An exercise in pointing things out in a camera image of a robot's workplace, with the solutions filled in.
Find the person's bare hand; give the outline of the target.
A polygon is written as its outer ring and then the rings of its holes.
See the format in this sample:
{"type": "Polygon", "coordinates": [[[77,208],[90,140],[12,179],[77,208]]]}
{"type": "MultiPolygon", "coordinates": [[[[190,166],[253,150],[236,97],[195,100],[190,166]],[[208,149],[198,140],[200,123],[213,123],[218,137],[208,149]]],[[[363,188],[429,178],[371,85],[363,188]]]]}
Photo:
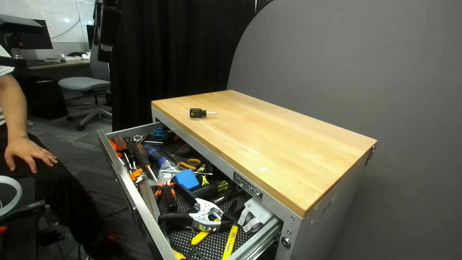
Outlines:
{"type": "Polygon", "coordinates": [[[38,172],[38,160],[47,166],[55,166],[58,163],[58,157],[54,153],[32,141],[29,137],[16,137],[8,141],[5,160],[9,170],[16,169],[16,157],[25,162],[32,173],[38,172]]]}

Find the person's bare forearm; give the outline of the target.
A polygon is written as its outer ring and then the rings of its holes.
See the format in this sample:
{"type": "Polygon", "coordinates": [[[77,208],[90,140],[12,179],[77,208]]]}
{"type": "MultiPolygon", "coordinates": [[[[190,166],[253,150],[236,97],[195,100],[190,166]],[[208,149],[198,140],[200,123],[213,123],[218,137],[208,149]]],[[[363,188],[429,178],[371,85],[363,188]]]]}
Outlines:
{"type": "Polygon", "coordinates": [[[0,108],[6,118],[9,140],[26,139],[28,104],[13,75],[3,75],[0,78],[0,108]]]}

